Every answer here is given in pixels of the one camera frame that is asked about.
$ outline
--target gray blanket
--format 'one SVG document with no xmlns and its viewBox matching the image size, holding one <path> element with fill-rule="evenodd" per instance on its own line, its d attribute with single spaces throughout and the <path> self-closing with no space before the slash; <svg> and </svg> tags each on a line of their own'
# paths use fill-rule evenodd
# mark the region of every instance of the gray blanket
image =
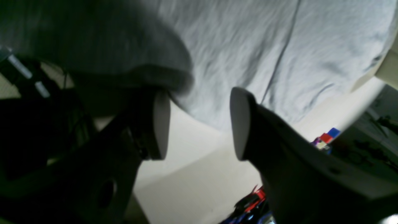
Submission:
<svg viewBox="0 0 398 224">
<path fill-rule="evenodd" d="M 396 28 L 395 0 L 168 0 L 153 8 L 195 66 L 194 90 L 177 101 L 220 129 L 230 127 L 234 86 L 287 122 L 300 121 L 377 63 Z"/>
<path fill-rule="evenodd" d="M 191 71 L 192 91 L 173 92 L 174 101 L 221 130 L 230 128 L 232 87 L 248 89 L 295 123 L 345 93 L 386 53 L 396 28 L 396 0 L 0 0 L 0 6 L 0 45 L 20 55 L 99 74 L 146 63 Z"/>
</svg>

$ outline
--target round hole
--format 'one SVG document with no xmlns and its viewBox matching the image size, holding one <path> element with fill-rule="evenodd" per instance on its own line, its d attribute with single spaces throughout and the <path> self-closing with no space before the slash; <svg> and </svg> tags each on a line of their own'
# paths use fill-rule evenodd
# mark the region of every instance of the round hole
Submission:
<svg viewBox="0 0 398 224">
<path fill-rule="evenodd" d="M 116 182 L 114 180 L 106 181 L 102 186 L 98 194 L 98 207 L 107 208 L 116 193 Z"/>
<path fill-rule="evenodd" d="M 341 171 L 336 169 L 336 168 L 329 168 L 329 171 L 333 174 L 339 175 L 341 174 Z"/>
</svg>

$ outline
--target wrinkled fabric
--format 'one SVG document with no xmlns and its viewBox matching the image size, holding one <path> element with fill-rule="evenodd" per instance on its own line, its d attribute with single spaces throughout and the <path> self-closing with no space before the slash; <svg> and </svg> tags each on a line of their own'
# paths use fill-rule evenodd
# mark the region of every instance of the wrinkled fabric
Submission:
<svg viewBox="0 0 398 224">
<path fill-rule="evenodd" d="M 191 92 L 172 98 L 220 130 L 230 129 L 235 86 L 298 122 L 347 92 L 386 53 L 396 29 L 396 0 L 2 0 L 0 6 L 0 45 L 18 55 L 98 75 L 145 64 L 191 72 Z"/>
<path fill-rule="evenodd" d="M 191 53 L 195 87 L 175 95 L 196 119 L 230 128 L 240 86 L 288 123 L 347 92 L 391 45 L 395 0 L 150 1 Z"/>
</svg>

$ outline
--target colorful object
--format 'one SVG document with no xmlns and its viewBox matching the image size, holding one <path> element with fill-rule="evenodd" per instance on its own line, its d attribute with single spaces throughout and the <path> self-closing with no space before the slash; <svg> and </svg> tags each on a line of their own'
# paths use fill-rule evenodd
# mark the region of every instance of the colorful object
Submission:
<svg viewBox="0 0 398 224">
<path fill-rule="evenodd" d="M 326 134 L 326 133 L 323 133 L 320 138 L 321 138 L 322 141 L 324 141 L 326 143 L 329 143 L 329 142 L 331 142 L 333 140 L 333 137 L 328 135 L 328 134 Z"/>
<path fill-rule="evenodd" d="M 332 136 L 333 138 L 337 138 L 337 136 L 340 134 L 340 131 L 337 130 L 336 128 L 330 129 L 328 132 L 328 135 Z"/>
<path fill-rule="evenodd" d="M 235 205 L 235 211 L 220 224 L 257 224 L 258 220 L 269 212 L 269 205 L 264 187 L 253 191 L 239 200 Z"/>
<path fill-rule="evenodd" d="M 320 151 L 325 151 L 327 154 L 330 154 L 332 148 L 328 146 L 333 139 L 335 139 L 340 134 L 340 131 L 337 128 L 332 128 L 328 133 L 323 133 L 320 137 L 317 137 L 312 145 L 317 147 Z"/>
</svg>

